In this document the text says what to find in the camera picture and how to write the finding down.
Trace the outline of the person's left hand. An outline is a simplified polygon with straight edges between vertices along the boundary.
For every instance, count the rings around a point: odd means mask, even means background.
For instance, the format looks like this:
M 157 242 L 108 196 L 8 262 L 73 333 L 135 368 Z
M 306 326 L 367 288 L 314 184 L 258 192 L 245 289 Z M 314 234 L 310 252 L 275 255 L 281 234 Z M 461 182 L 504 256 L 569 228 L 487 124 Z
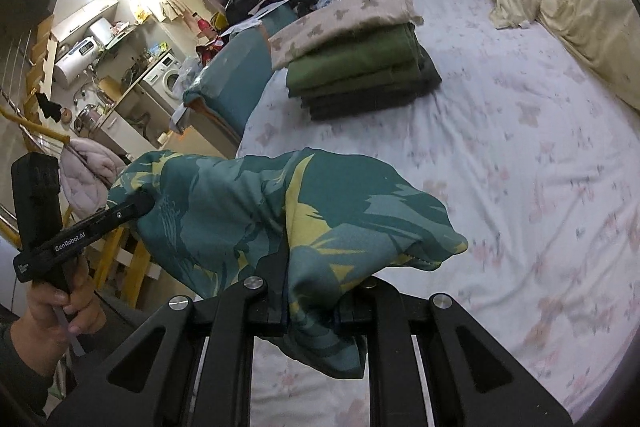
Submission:
M 27 308 L 10 326 L 13 348 L 35 373 L 51 377 L 58 360 L 70 345 L 70 337 L 91 335 L 102 329 L 105 313 L 94 284 L 89 277 L 85 256 L 70 266 L 70 293 L 49 283 L 31 283 L 27 291 Z

